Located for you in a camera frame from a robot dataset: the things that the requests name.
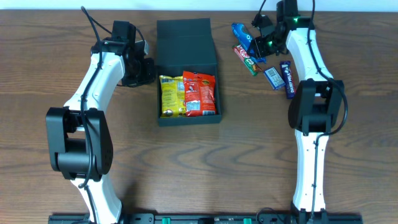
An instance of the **wood surface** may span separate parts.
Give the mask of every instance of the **wood surface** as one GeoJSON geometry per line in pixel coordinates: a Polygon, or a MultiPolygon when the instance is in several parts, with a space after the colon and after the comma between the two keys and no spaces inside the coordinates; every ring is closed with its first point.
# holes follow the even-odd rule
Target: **wood surface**
{"type": "MultiPolygon", "coordinates": [[[[254,12],[90,14],[109,29],[114,20],[138,26],[153,57],[156,20],[210,17],[220,63],[220,124],[160,128],[155,83],[116,88],[106,114],[114,146],[110,174],[125,211],[289,209],[297,175],[290,101],[263,75],[253,77],[231,50],[237,42],[231,23],[249,25],[254,12]]],[[[315,16],[323,60],[344,80],[349,101],[347,124],[326,149],[326,209],[358,212],[365,223],[398,222],[397,18],[315,16]]],[[[88,211],[76,187],[51,169],[45,114],[76,91],[94,43],[80,11],[0,12],[0,223],[46,223],[53,213],[88,211]]],[[[278,68],[281,60],[292,58],[270,56],[265,67],[278,68]]]]}

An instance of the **dark blue package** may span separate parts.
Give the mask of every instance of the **dark blue package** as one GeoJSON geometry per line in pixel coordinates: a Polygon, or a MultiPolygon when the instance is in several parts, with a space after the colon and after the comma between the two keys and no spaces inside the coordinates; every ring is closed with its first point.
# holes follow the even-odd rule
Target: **dark blue package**
{"type": "MultiPolygon", "coordinates": [[[[238,38],[239,43],[242,45],[245,51],[248,51],[250,46],[250,42],[253,37],[250,35],[249,31],[245,28],[243,24],[232,23],[232,32],[234,33],[235,37],[238,38]]],[[[250,57],[253,62],[266,62],[266,58],[254,58],[250,57]]]]}
{"type": "Polygon", "coordinates": [[[296,88],[294,87],[294,81],[292,77],[292,70],[290,69],[290,61],[280,62],[280,71],[282,72],[282,77],[286,83],[286,98],[293,99],[296,94],[296,88]]]}

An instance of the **blue package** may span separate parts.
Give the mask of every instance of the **blue package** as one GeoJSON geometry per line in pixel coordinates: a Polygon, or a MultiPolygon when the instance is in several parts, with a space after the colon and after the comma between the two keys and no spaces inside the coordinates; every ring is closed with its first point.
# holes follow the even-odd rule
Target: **blue package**
{"type": "MultiPolygon", "coordinates": [[[[232,23],[232,31],[236,38],[238,38],[239,43],[242,45],[245,51],[248,51],[250,46],[250,42],[253,37],[249,34],[249,31],[245,28],[243,24],[232,23]]],[[[266,62],[266,58],[254,58],[250,57],[253,62],[266,62]]]]}
{"type": "Polygon", "coordinates": [[[293,99],[294,95],[296,94],[296,89],[294,87],[292,70],[290,69],[290,61],[282,61],[279,65],[282,72],[282,77],[286,83],[286,98],[293,99]]]}
{"type": "Polygon", "coordinates": [[[266,76],[274,90],[278,90],[286,85],[284,80],[280,77],[278,71],[274,67],[265,70],[264,75],[266,76]]]}

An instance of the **open box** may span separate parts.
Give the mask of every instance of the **open box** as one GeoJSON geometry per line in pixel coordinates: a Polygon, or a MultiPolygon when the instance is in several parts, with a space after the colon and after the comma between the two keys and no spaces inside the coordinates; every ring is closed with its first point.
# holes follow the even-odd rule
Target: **open box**
{"type": "Polygon", "coordinates": [[[220,91],[216,50],[210,19],[157,21],[157,119],[159,126],[213,124],[221,122],[220,91]],[[211,116],[160,118],[162,90],[159,75],[182,76],[183,71],[214,75],[216,114],[211,116]]]}

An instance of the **snack bag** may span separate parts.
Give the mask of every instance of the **snack bag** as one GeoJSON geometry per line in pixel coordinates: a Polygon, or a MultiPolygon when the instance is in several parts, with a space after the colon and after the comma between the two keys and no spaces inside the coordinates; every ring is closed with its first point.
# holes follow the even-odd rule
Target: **snack bag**
{"type": "Polygon", "coordinates": [[[182,77],[159,75],[162,88],[161,118],[185,116],[185,92],[182,77]]]}
{"type": "Polygon", "coordinates": [[[213,75],[184,71],[185,106],[187,116],[206,116],[216,114],[213,75]]]}

